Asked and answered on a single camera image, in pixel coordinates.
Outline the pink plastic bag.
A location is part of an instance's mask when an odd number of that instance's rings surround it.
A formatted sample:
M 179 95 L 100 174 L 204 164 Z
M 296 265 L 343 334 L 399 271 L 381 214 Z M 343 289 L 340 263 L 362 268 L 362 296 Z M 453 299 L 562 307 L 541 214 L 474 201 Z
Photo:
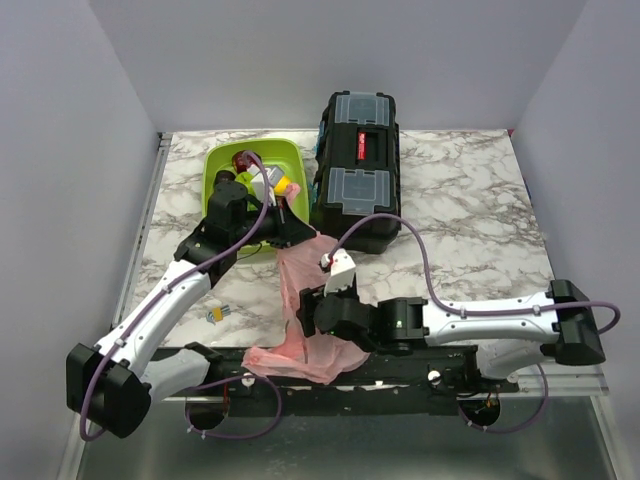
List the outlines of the pink plastic bag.
M 305 336 L 296 317 L 299 294 L 326 282 L 327 275 L 318 263 L 336 244 L 336 239 L 315 231 L 310 240 L 276 253 L 285 338 L 272 348 L 247 349 L 242 366 L 249 372 L 329 384 L 339 374 L 353 371 L 368 360 L 369 355 L 351 342 L 319 333 Z

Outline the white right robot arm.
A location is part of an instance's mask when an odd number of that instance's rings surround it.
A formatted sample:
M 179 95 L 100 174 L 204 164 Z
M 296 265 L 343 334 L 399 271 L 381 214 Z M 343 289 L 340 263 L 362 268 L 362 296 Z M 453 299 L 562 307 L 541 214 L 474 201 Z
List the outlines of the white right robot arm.
M 547 290 L 524 297 L 442 305 L 420 297 L 365 304 L 354 286 L 331 293 L 305 289 L 299 301 L 296 317 L 305 336 L 330 335 L 366 353 L 401 357 L 478 342 L 476 358 L 459 370 L 462 384 L 474 392 L 546 359 L 564 366 L 606 359 L 594 304 L 568 280 L 553 280 Z

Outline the black plastic toolbox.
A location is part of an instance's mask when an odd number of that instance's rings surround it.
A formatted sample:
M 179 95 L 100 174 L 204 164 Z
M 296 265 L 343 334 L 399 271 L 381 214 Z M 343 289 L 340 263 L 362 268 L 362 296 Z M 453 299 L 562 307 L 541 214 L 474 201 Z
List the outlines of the black plastic toolbox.
M 401 215 L 396 104 L 384 93 L 332 94 L 319 124 L 310 224 L 340 238 L 360 219 Z

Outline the yellow fake mango upper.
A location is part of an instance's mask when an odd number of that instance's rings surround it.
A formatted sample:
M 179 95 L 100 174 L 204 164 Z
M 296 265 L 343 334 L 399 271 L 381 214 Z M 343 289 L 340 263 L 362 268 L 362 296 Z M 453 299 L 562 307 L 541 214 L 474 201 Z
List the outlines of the yellow fake mango upper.
M 273 187 L 276 196 L 286 196 L 291 181 L 287 177 L 281 178 Z

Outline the green plastic tray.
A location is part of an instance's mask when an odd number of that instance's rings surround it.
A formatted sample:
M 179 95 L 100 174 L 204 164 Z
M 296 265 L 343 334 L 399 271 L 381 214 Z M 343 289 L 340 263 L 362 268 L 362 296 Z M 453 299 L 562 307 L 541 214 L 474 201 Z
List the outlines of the green plastic tray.
M 291 180 L 286 196 L 276 196 L 275 201 L 256 198 L 250 183 L 234 180 L 214 187 L 214 177 L 219 170 L 236 171 L 232 157 L 238 151 L 251 150 L 262 162 L 258 164 L 263 175 L 266 166 L 279 166 Z M 218 146 L 205 159 L 203 186 L 203 220 L 198 225 L 198 237 L 203 240 L 205 252 L 223 250 L 241 241 L 247 249 L 250 237 L 264 220 L 267 209 L 276 204 L 277 199 L 288 202 L 294 214 L 309 225 L 309 203 L 307 182 L 303 161 L 298 147 L 285 139 L 254 139 Z M 266 242 L 258 244 L 262 251 L 274 248 Z

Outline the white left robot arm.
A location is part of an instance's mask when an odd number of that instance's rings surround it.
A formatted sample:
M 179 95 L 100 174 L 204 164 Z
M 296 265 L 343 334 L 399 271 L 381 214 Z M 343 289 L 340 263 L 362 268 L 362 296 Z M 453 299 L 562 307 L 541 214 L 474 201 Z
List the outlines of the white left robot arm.
M 177 247 L 159 283 L 117 327 L 93 346 L 77 344 L 66 359 L 66 403 L 83 423 L 125 438 L 150 406 L 182 390 L 214 393 L 225 375 L 223 355 L 192 342 L 161 361 L 153 356 L 184 314 L 237 261 L 244 245 L 286 249 L 314 238 L 284 199 L 265 204 L 236 182 L 210 196 L 206 216 Z

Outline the dark red fake apple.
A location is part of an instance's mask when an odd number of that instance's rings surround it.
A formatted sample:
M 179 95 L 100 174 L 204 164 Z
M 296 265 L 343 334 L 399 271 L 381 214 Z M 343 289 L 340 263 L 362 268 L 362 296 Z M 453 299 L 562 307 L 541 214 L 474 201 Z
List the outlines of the dark red fake apple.
M 237 174 L 250 173 L 256 175 L 260 172 L 258 166 L 262 158 L 251 150 L 238 151 L 232 157 L 232 166 Z

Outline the green fake apple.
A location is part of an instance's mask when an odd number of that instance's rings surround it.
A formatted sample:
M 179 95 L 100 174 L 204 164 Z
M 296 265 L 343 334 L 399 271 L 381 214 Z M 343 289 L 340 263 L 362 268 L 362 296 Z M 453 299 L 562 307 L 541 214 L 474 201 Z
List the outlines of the green fake apple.
M 235 178 L 235 180 L 238 181 L 239 183 L 250 183 L 252 179 L 253 179 L 253 175 L 247 171 L 238 173 Z

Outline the dark purple fake plum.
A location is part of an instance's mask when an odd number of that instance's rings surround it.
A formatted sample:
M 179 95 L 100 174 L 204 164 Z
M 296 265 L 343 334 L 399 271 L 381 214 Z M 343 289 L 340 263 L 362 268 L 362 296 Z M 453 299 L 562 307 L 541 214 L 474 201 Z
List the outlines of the dark purple fake plum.
M 219 184 L 232 182 L 235 178 L 236 174 L 233 171 L 219 170 L 214 177 L 213 185 L 214 187 L 217 187 Z

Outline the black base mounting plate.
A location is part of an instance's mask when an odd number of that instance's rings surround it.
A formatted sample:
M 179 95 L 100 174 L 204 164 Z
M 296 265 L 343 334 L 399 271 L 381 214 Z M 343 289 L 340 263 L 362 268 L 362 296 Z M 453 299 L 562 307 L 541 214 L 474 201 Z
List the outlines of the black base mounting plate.
M 506 380 L 483 378 L 471 346 L 427 348 L 404 357 L 372 354 L 362 366 L 339 374 L 328 385 L 283 376 L 268 379 L 277 392 L 261 381 L 250 387 L 234 381 L 227 388 L 183 387 L 169 398 L 195 404 L 221 403 L 227 397 L 229 414 L 236 417 L 274 413 L 277 394 L 284 416 L 448 416 L 457 413 L 460 400 L 519 391 Z

